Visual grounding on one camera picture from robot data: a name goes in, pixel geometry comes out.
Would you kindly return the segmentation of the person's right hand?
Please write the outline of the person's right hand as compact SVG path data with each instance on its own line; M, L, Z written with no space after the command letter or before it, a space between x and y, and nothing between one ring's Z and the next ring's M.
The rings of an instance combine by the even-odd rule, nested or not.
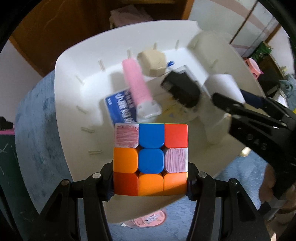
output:
M269 211L270 214L265 214L263 217L266 221L273 223L273 226L278 225L284 227L288 225L295 215L295 183L285 192L281 199L276 199L273 194L272 187L275 185L274 169L269 164L264 172L264 179L259 189L259 198L261 204L265 202L275 204Z

